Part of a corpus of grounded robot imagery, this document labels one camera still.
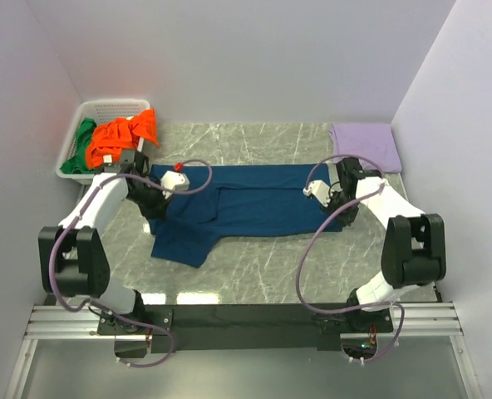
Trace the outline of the blue t shirt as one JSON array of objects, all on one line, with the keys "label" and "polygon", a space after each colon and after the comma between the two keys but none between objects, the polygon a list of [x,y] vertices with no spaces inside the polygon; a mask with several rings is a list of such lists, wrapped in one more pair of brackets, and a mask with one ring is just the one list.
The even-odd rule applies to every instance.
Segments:
[{"label": "blue t shirt", "polygon": [[303,195],[312,165],[228,165],[208,171],[187,166],[193,195],[174,195],[163,219],[149,222],[151,256],[199,268],[225,237],[281,237],[313,233],[327,219]]}]

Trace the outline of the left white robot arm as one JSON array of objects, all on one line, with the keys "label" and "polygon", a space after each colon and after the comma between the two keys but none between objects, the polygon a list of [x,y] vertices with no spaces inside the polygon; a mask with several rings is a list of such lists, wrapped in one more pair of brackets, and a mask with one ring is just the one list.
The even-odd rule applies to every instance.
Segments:
[{"label": "left white robot arm", "polygon": [[117,313],[124,332],[140,332],[150,319],[141,294],[111,277],[101,233],[123,200],[136,204],[148,220],[162,219],[171,194],[153,187],[148,157],[138,150],[123,150],[117,162],[103,162],[91,187],[76,208],[56,226],[38,235],[43,289],[57,298],[82,297]]}]

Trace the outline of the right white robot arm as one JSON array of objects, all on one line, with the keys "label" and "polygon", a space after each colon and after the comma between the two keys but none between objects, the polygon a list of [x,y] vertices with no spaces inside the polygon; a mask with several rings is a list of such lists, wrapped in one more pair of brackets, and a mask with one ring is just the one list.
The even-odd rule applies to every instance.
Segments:
[{"label": "right white robot arm", "polygon": [[357,217],[359,205],[346,204],[363,197],[362,204],[385,228],[381,271],[350,293],[347,305],[351,307],[344,313],[346,325],[362,332],[403,294],[445,277],[445,224],[438,214],[410,204],[379,170],[364,170],[357,158],[340,160],[336,168],[339,189],[328,191],[323,209],[334,212],[342,206],[335,220],[347,227]]}]

